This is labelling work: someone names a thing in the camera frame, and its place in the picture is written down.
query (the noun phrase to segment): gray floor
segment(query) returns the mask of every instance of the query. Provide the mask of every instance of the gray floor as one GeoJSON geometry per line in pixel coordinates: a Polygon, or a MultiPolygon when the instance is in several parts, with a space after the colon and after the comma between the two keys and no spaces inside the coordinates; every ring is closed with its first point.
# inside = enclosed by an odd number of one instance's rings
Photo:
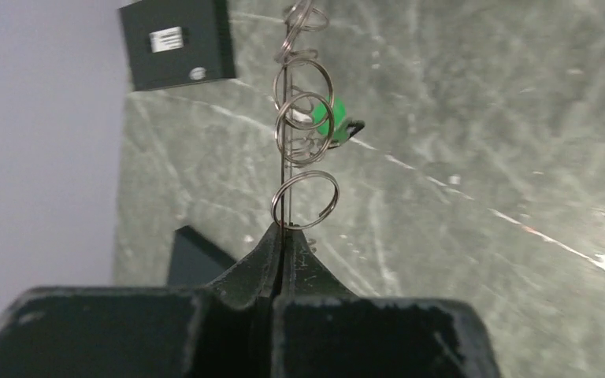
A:
{"type": "MultiPolygon", "coordinates": [[[[271,222],[288,3],[232,2],[238,80],[128,96],[119,284],[162,284],[183,224],[239,258],[271,222]]],[[[303,43],[368,124],[313,165],[342,188],[318,257],[361,295],[472,303],[505,377],[605,377],[605,0],[317,4],[303,43]]],[[[296,188],[300,221],[327,190],[296,188]]]]}

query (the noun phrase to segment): metal wire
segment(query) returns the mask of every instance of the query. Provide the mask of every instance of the metal wire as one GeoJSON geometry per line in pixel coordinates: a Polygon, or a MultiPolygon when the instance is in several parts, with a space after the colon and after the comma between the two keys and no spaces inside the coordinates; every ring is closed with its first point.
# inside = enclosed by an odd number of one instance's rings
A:
{"type": "Polygon", "coordinates": [[[273,97],[275,100],[275,108],[278,111],[275,140],[277,141],[277,149],[280,151],[282,157],[281,183],[280,188],[273,196],[270,212],[274,221],[282,228],[287,228],[289,230],[305,230],[321,223],[335,209],[337,202],[340,199],[340,186],[338,185],[337,180],[335,180],[335,177],[324,171],[310,170],[298,173],[295,176],[289,174],[289,177],[286,178],[285,168],[288,168],[289,170],[292,168],[305,168],[314,162],[320,161],[324,157],[326,151],[332,144],[332,135],[335,131],[336,120],[332,114],[332,107],[335,104],[335,92],[328,70],[317,61],[318,51],[314,49],[294,51],[293,44],[295,39],[303,31],[318,32],[328,27],[328,17],[314,7],[313,0],[298,0],[293,6],[289,6],[284,11],[284,23],[287,25],[286,38],[282,43],[282,47],[275,55],[275,61],[282,64],[282,66],[273,81],[273,97]],[[313,15],[320,20],[320,22],[312,24],[310,19],[313,15]],[[304,91],[300,87],[293,85],[290,69],[303,65],[309,65],[315,68],[323,76],[328,86],[328,100],[318,93],[304,91]],[[280,98],[278,89],[282,76],[284,77],[282,80],[284,90],[283,96],[280,98]],[[309,107],[302,107],[297,104],[297,102],[300,102],[303,99],[306,99],[309,102],[309,107]],[[312,113],[314,108],[312,100],[317,100],[325,107],[326,115],[317,122],[313,122],[312,120],[296,120],[293,117],[293,111],[307,116],[312,113]],[[326,121],[329,123],[326,137],[320,138],[315,136],[317,134],[316,129],[326,121]],[[292,133],[292,130],[287,128],[307,133],[303,137],[293,138],[287,133],[292,133]],[[297,225],[291,222],[291,208],[289,208],[289,222],[286,222],[284,212],[285,196],[288,195],[289,201],[291,201],[291,187],[296,183],[314,177],[330,181],[334,186],[334,193],[330,203],[319,213],[318,219],[304,225],[297,225]],[[277,210],[279,206],[282,206],[282,209],[280,209],[280,215],[278,216],[277,210]]]}

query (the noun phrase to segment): stained floor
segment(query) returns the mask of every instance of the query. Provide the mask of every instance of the stained floor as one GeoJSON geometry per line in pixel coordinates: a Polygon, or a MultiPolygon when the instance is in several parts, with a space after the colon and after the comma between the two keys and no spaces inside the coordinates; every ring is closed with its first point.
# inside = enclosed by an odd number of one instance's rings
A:
{"type": "MultiPolygon", "coordinates": [[[[367,123],[312,166],[341,187],[317,256],[360,295],[471,303],[505,377],[605,376],[605,0],[316,4],[300,46],[367,123]]],[[[119,284],[163,284],[181,225],[240,258],[272,221],[285,5],[231,2],[239,79],[127,97],[119,284]]]]}

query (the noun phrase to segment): spring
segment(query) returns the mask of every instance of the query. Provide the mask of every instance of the spring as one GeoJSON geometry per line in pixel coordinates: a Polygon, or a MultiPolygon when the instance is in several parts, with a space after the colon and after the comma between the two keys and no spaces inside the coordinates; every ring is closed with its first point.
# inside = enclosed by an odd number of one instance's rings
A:
{"type": "Polygon", "coordinates": [[[314,162],[320,161],[332,143],[332,135],[335,131],[335,117],[332,113],[332,107],[335,103],[335,92],[333,90],[332,80],[326,68],[318,61],[318,51],[314,49],[293,50],[295,39],[301,32],[318,32],[328,27],[328,17],[313,5],[313,0],[298,0],[293,6],[289,6],[284,10],[284,24],[287,27],[286,38],[282,47],[275,55],[275,61],[281,64],[281,69],[275,76],[273,82],[273,93],[275,100],[275,108],[277,109],[277,120],[275,129],[275,140],[277,148],[281,153],[281,183],[280,187],[273,196],[270,212],[276,223],[283,229],[289,230],[305,230],[321,223],[335,209],[338,200],[340,199],[340,187],[335,180],[335,177],[327,172],[320,170],[309,170],[292,175],[293,168],[304,168],[314,162]],[[310,18],[315,16],[321,22],[312,24],[310,18]],[[323,76],[326,85],[328,86],[328,100],[320,94],[304,91],[300,87],[293,85],[289,69],[292,67],[300,67],[310,65],[314,67],[323,76]],[[283,82],[283,98],[279,95],[280,78],[284,76],[283,82]],[[310,106],[302,107],[297,105],[300,100],[306,99],[310,106]],[[325,115],[317,122],[313,120],[300,120],[294,117],[294,111],[303,115],[309,116],[314,109],[313,100],[317,100],[325,107],[325,115]],[[317,128],[328,121],[328,133],[322,136],[317,133],[317,128]],[[293,138],[287,137],[287,127],[305,132],[305,136],[293,138]],[[288,170],[289,178],[286,179],[285,171],[288,170]],[[291,187],[303,180],[309,178],[322,178],[330,181],[334,186],[334,193],[330,203],[319,213],[318,219],[309,224],[297,225],[291,222],[291,187]],[[284,196],[288,196],[288,222],[284,220],[286,207],[284,196]],[[277,215],[277,209],[280,209],[280,215],[277,215]]]}

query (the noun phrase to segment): black box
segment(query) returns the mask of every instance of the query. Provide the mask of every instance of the black box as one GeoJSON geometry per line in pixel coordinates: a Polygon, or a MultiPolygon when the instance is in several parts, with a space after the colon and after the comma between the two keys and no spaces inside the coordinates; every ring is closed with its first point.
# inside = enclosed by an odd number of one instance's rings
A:
{"type": "Polygon", "coordinates": [[[136,91],[236,77],[226,0],[142,0],[119,11],[136,91]]]}

